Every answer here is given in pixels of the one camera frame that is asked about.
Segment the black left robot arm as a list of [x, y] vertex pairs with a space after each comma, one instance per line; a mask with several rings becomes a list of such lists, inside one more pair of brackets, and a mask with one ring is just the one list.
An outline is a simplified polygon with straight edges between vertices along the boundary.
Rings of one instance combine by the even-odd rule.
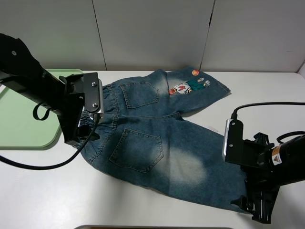
[[103, 115], [102, 82], [97, 73], [72, 74], [55, 78], [32, 56], [21, 39], [0, 35], [0, 82], [13, 91], [37, 103], [37, 110], [47, 109], [57, 115], [65, 143], [73, 146], [81, 140], [97, 140], [93, 127], [81, 125], [81, 114], [87, 111], [95, 124]]

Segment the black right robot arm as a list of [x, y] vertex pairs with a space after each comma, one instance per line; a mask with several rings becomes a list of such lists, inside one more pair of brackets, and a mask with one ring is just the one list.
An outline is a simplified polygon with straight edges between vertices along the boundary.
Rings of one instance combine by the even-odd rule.
[[246, 194], [231, 201], [263, 224], [271, 223], [280, 187], [305, 179], [305, 133], [290, 132], [277, 141], [279, 145], [275, 146], [262, 133], [257, 133], [253, 141], [243, 141], [238, 165], [246, 174]]

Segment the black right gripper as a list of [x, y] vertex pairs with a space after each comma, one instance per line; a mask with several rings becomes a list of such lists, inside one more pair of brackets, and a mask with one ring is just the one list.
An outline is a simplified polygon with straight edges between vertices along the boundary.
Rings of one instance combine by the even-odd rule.
[[254, 140], [244, 140], [242, 164], [245, 172], [246, 194], [232, 200], [231, 204], [242, 211], [252, 214], [252, 220], [271, 223], [271, 215], [279, 192], [279, 185], [273, 181], [270, 155], [274, 144], [269, 142], [268, 135], [257, 133]]

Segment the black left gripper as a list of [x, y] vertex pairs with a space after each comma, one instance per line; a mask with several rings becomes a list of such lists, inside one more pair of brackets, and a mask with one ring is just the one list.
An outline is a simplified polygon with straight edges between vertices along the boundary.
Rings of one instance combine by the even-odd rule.
[[64, 84], [64, 91], [61, 100], [63, 108], [58, 115], [58, 120], [64, 142], [71, 146], [86, 138], [93, 141], [100, 138], [89, 125], [80, 125], [81, 114], [86, 111], [84, 107], [83, 75], [73, 74], [67, 77], [59, 77]]

